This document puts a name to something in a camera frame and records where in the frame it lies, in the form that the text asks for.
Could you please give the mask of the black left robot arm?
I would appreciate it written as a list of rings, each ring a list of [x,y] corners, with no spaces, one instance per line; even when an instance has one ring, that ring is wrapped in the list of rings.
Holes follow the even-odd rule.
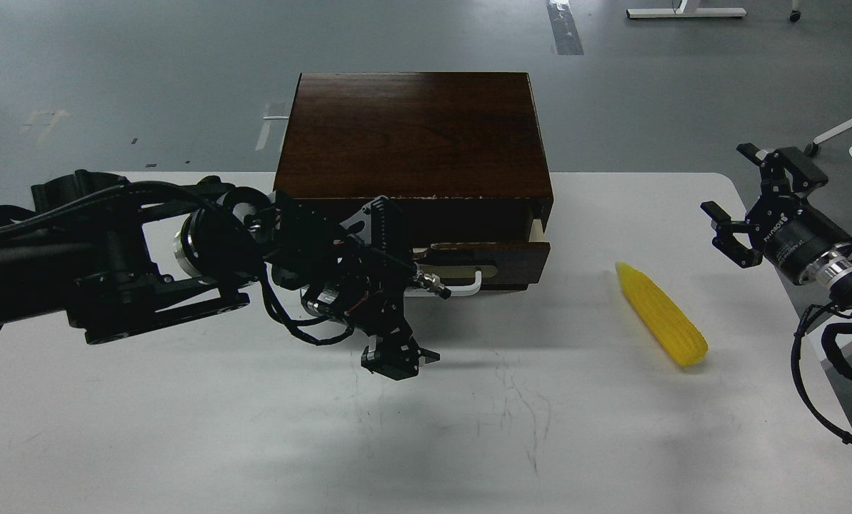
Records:
[[[403,212],[377,196],[344,221],[283,190],[207,176],[194,185],[77,170],[0,205],[0,332],[50,313],[99,345],[249,305],[299,341],[373,339],[361,367],[395,381],[440,354],[422,347],[405,295],[451,290],[413,257]]]

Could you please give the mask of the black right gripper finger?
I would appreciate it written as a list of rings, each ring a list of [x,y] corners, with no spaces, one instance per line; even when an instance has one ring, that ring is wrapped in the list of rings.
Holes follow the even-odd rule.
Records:
[[[801,204],[828,184],[826,173],[797,147],[769,151],[752,143],[740,143],[737,152],[758,167],[759,203]]]
[[[702,211],[710,218],[714,230],[712,245],[725,257],[732,260],[740,268],[759,266],[763,254],[757,248],[746,247],[736,237],[737,234],[751,235],[756,232],[757,225],[748,221],[734,221],[716,202],[701,203]]]

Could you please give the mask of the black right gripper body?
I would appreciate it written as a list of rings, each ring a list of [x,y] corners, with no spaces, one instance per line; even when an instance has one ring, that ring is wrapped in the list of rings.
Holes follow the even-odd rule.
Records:
[[[746,220],[759,227],[753,248],[794,284],[811,282],[808,267],[828,251],[852,251],[852,236],[802,198],[760,198]]]

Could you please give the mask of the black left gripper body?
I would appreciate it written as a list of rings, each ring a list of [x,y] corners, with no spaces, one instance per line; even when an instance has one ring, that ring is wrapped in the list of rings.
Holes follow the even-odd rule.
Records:
[[[402,208],[377,196],[339,226],[335,276],[303,288],[303,307],[313,316],[375,336],[380,351],[416,351],[419,345],[404,313],[405,292],[416,288],[440,296],[440,278],[413,260]]]

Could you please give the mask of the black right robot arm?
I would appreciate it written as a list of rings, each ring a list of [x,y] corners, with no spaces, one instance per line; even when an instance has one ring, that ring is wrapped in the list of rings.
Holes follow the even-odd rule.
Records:
[[[763,151],[740,143],[737,152],[758,167],[760,196],[742,221],[734,221],[716,202],[701,208],[711,219],[712,244],[737,266],[758,266],[766,259],[789,282],[801,286],[820,283],[828,291],[827,305],[811,305],[801,314],[791,349],[792,378],[805,407],[841,442],[852,445],[852,433],[818,412],[808,397],[801,373],[803,338],[824,312],[841,322],[823,329],[821,347],[827,361],[852,381],[852,367],[838,338],[852,336],[852,237],[808,202],[808,196],[828,184],[828,177],[796,147]]]

